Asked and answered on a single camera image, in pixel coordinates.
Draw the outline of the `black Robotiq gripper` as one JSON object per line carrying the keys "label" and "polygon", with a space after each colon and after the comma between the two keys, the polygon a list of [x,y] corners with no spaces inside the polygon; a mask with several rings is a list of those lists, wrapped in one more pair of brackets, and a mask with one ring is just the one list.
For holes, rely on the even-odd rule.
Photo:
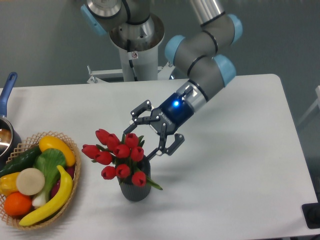
{"label": "black Robotiq gripper", "polygon": [[[144,112],[151,112],[149,116],[140,117]],[[150,125],[159,135],[158,147],[155,148],[146,158],[150,161],[156,155],[167,154],[171,156],[185,141],[185,137],[180,133],[175,133],[191,116],[194,110],[187,103],[185,96],[181,93],[173,93],[159,107],[154,108],[150,100],[145,100],[131,112],[129,127],[123,133],[129,134],[138,125]],[[173,143],[166,147],[168,135],[174,134]]]}

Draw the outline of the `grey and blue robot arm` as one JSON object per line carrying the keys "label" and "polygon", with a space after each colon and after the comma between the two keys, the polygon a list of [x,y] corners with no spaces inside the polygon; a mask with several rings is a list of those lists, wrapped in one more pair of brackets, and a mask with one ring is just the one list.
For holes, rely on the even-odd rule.
{"label": "grey and blue robot arm", "polygon": [[[148,160],[172,155],[184,141],[177,129],[236,76],[232,62],[219,51],[241,37],[241,21],[226,14],[218,0],[192,0],[190,4],[201,32],[190,39],[174,36],[164,51],[168,63],[183,72],[187,82],[159,107],[149,101],[136,107],[125,130],[130,133],[148,125],[158,134],[158,147]],[[94,32],[108,34],[118,48],[124,81],[158,79],[158,47],[165,30],[161,19],[151,13],[148,0],[87,0],[80,10]]]}

